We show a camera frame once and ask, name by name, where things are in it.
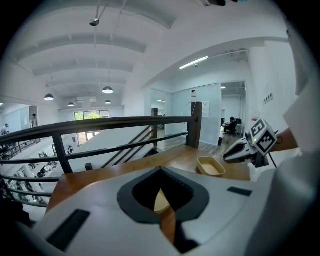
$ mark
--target desk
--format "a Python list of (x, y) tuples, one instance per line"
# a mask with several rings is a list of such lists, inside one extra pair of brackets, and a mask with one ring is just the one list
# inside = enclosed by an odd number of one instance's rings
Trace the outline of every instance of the desk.
[[(198, 157), (206, 156), (210, 155), (204, 151), (197, 150), (186, 145), (181, 145), (165, 152), (124, 164), (97, 170), (64, 174), (61, 176), (54, 189), (46, 211), (50, 211), (53, 207), (92, 183), (147, 168), (154, 168), (157, 166), (175, 167), (187, 172), (200, 173), (197, 168)], [(226, 164), (221, 159), (218, 159), (218, 161), (223, 166), (228, 165), (229, 167), (226, 168), (226, 173), (222, 176), (222, 178), (241, 181), (250, 180), (250, 174), (248, 170), (238, 168), (237, 165), (234, 164)], [(175, 218), (175, 212), (171, 207), (161, 215), (162, 231), (172, 243), (175, 237)]]

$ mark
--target black rubber pad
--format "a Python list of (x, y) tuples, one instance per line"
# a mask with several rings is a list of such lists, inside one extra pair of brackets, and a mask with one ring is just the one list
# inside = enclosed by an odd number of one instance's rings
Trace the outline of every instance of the black rubber pad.
[(250, 197), (252, 191), (251, 190), (247, 190), (247, 189), (243, 189), (243, 188), (238, 188), (238, 187), (234, 187), (231, 186), (227, 189), (227, 191), (232, 192), (232, 193), (236, 193), (242, 196), (246, 196), (246, 197)]
[(61, 251), (65, 251), (76, 234), (86, 222), (90, 212), (75, 210), (70, 217), (47, 239), (47, 242)]

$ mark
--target white robot body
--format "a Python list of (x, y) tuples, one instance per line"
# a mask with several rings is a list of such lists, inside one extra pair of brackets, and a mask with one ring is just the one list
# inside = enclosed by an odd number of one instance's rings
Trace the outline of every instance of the white robot body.
[(276, 144), (277, 137), (270, 125), (259, 118), (245, 137), (237, 140), (224, 154), (226, 163), (241, 163), (251, 160), (255, 167), (268, 165), (266, 154)]

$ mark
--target poster on wall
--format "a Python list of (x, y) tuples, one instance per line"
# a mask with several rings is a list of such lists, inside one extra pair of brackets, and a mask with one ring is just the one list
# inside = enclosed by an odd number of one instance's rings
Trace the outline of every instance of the poster on wall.
[(202, 118), (210, 116), (210, 101), (202, 101)]

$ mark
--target small bowl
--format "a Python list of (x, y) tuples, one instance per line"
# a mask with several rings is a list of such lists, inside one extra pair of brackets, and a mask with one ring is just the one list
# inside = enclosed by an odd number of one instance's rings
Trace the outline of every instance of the small bowl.
[(198, 168), (203, 175), (221, 176), (226, 173), (226, 169), (213, 157), (198, 157)]

